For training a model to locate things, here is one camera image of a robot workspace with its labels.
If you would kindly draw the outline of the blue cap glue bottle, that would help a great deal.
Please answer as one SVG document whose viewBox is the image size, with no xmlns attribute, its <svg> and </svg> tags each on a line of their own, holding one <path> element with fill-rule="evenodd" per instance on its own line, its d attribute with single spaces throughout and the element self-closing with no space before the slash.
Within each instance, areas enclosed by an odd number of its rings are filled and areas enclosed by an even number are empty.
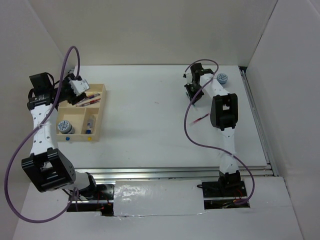
<svg viewBox="0 0 320 240">
<path fill-rule="evenodd" d="M 94 115 L 90 115 L 86 123 L 86 130 L 85 130 L 86 135 L 93 134 L 95 122 L 96 122 L 96 117 Z"/>
</svg>

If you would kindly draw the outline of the blue pen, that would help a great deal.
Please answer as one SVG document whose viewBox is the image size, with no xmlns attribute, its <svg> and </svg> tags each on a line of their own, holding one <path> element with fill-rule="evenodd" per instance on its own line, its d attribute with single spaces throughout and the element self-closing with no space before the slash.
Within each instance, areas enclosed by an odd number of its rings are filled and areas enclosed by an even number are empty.
<svg viewBox="0 0 320 240">
<path fill-rule="evenodd" d="M 94 96 L 88 96 L 88 97 L 82 99 L 81 101 L 79 101 L 77 104 L 83 103 L 83 102 L 88 101 L 88 100 L 90 100 L 92 98 L 94 98 Z"/>
</svg>

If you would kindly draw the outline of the red pen with clear barrel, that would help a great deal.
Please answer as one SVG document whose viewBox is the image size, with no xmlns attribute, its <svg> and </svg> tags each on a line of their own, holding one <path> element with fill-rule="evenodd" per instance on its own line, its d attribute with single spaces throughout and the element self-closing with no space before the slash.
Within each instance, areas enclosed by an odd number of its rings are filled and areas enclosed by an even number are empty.
<svg viewBox="0 0 320 240">
<path fill-rule="evenodd" d="M 85 102 L 85 103 L 79 104 L 79 105 L 77 105 L 77 107 L 86 107 L 86 106 L 89 106 L 89 105 L 93 105 L 93 104 L 96 104 L 96 103 L 100 102 L 100 100 L 101 100 L 101 98 L 94 99 L 94 100 L 91 100 L 89 102 Z"/>
</svg>

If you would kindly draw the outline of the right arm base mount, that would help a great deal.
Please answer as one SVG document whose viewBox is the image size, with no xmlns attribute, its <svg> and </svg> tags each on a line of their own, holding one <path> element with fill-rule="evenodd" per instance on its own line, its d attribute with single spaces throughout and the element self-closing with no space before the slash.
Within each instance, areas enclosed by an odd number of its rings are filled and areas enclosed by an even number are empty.
<svg viewBox="0 0 320 240">
<path fill-rule="evenodd" d="M 249 202 L 236 204 L 247 199 L 245 182 L 241 180 L 239 185 L 223 188 L 217 181 L 202 181 L 196 187 L 202 190 L 205 210 L 250 208 Z"/>
</svg>

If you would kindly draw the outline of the red pen with clip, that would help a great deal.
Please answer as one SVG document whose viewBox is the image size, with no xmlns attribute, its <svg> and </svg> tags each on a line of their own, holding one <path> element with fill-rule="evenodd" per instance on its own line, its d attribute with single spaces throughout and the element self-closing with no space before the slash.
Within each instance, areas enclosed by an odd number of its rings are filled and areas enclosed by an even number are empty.
<svg viewBox="0 0 320 240">
<path fill-rule="evenodd" d="M 100 95 L 101 95 L 100 93 L 94 93 L 94 94 L 91 94 L 91 95 L 87 96 L 86 99 L 93 99 L 93 98 L 96 98 L 96 97 L 98 97 Z"/>
</svg>

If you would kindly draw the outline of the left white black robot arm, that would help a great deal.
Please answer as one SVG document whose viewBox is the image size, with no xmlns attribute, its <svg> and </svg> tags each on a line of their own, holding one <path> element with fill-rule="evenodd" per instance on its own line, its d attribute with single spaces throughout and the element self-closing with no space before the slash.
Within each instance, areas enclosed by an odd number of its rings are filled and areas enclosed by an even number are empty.
<svg viewBox="0 0 320 240">
<path fill-rule="evenodd" d="M 27 108 L 36 133 L 29 157 L 21 161 L 22 169 L 41 193 L 77 188 L 85 199 L 94 199 L 99 187 L 93 176 L 88 172 L 76 172 L 73 164 L 58 149 L 56 130 L 59 103 L 67 101 L 75 105 L 86 97 L 89 84 L 73 73 L 58 82 L 48 72 L 32 75 L 29 79 L 33 88 L 28 94 Z"/>
</svg>

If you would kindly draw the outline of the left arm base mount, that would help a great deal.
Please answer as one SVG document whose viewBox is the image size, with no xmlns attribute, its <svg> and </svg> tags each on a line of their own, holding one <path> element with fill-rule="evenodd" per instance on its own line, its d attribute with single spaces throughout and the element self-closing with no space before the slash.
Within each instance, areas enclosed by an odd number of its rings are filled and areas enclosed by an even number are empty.
<svg viewBox="0 0 320 240">
<path fill-rule="evenodd" d="M 114 184 L 97 184 L 95 189 L 80 190 L 68 213 L 95 212 L 102 216 L 114 216 Z"/>
</svg>

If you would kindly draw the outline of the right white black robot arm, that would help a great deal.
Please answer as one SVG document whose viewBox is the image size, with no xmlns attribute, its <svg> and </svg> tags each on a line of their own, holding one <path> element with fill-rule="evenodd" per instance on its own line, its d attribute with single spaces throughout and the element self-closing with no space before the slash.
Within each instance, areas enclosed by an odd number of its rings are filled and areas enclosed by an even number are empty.
<svg viewBox="0 0 320 240">
<path fill-rule="evenodd" d="M 188 79 L 184 85 L 186 94 L 193 105 L 204 95 L 201 86 L 201 77 L 210 75 L 207 86 L 211 87 L 211 108 L 210 122 L 217 129 L 223 140 L 222 147 L 215 147 L 215 150 L 223 152 L 219 165 L 218 190 L 223 196 L 230 196 L 235 189 L 241 184 L 241 176 L 237 160 L 234 154 L 235 150 L 235 127 L 238 122 L 238 96 L 230 93 L 224 88 L 227 77 L 215 77 L 215 72 L 210 68 L 203 68 L 197 60 L 191 63 L 187 69 L 190 74 L 184 73 L 183 77 Z"/>
</svg>

